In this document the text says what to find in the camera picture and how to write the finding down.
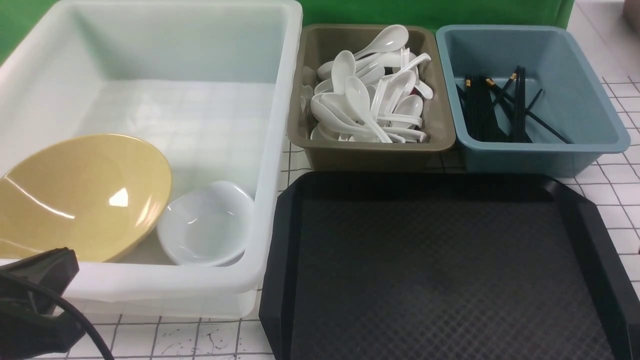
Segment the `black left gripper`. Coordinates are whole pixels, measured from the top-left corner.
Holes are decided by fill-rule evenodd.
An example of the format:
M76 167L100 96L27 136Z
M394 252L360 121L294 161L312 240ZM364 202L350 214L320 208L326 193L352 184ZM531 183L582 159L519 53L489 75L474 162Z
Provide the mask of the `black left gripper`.
M78 274L75 251L57 248L1 265L7 273L62 296ZM68 353L86 335L70 312L55 316L57 307L47 296L1 279L0 355L25 360L44 354Z

